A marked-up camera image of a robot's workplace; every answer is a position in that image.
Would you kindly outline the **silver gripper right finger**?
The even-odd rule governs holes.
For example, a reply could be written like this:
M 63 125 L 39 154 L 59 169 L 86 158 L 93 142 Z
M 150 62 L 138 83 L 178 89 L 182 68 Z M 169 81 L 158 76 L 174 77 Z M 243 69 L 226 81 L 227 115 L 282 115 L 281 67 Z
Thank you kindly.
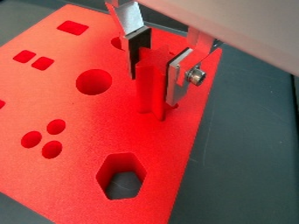
M 202 68 L 202 62 L 219 47 L 219 40 L 191 26 L 187 43 L 189 47 L 167 64 L 166 103 L 171 106 L 185 97 L 191 84 L 198 87 L 203 83 L 207 72 Z

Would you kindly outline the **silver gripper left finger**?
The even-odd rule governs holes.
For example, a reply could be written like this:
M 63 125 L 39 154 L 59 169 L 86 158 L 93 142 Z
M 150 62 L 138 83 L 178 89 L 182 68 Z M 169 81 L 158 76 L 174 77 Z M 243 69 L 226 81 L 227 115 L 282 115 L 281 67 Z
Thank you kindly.
M 119 29 L 122 47 L 127 54 L 129 74 L 134 80 L 137 78 L 139 49 L 151 47 L 153 29 L 146 26 L 137 1 L 130 0 L 121 3 L 119 0 L 106 0 L 106 6 Z

